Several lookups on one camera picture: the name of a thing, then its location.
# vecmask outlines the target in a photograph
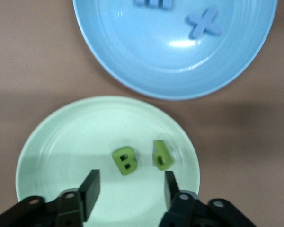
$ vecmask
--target brown surface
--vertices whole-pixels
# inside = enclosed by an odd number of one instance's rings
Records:
[[[0,213],[17,201],[17,160],[31,131],[59,107],[100,95],[144,100],[184,128],[200,162],[202,201],[226,198],[259,226],[284,226],[284,0],[248,69],[182,102],[113,79],[85,44],[70,0],[0,0]]]

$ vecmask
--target table surface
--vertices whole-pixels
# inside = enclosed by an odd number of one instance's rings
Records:
[[[0,213],[17,202],[17,161],[32,130],[56,109],[102,95],[143,100],[183,127],[199,158],[201,201],[225,198],[257,226],[284,226],[284,0],[236,80],[180,102],[112,78],[88,49],[72,1],[0,0]]]

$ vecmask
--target metal screw head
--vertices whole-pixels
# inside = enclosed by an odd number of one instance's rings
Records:
[[[29,202],[29,205],[34,205],[39,202],[39,199],[34,199]]]
[[[74,196],[75,196],[74,193],[69,193],[69,194],[67,194],[67,195],[65,196],[65,198],[66,198],[66,199],[70,199],[70,198],[72,198],[72,197],[74,197]]]
[[[181,195],[180,195],[180,199],[182,199],[182,200],[188,200],[188,199],[189,199],[189,196],[186,195],[186,194],[181,194]]]
[[[215,200],[213,202],[213,205],[216,206],[216,207],[224,207],[224,204],[219,200]]]

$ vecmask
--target blue letter x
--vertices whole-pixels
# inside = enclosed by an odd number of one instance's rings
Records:
[[[195,29],[192,32],[192,38],[199,38],[204,31],[218,35],[221,33],[221,28],[217,24],[213,23],[213,19],[217,14],[216,7],[210,7],[203,15],[199,17],[198,15],[191,13],[188,17],[189,23],[195,25]]]

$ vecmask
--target tabletop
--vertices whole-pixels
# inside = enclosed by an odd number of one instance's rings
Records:
[[[17,202],[17,161],[33,129],[68,103],[105,95],[150,103],[182,126],[198,156],[201,201],[225,198],[257,226],[284,226],[284,0],[248,68],[186,101],[149,98],[111,77],[72,1],[0,0],[0,213]]]

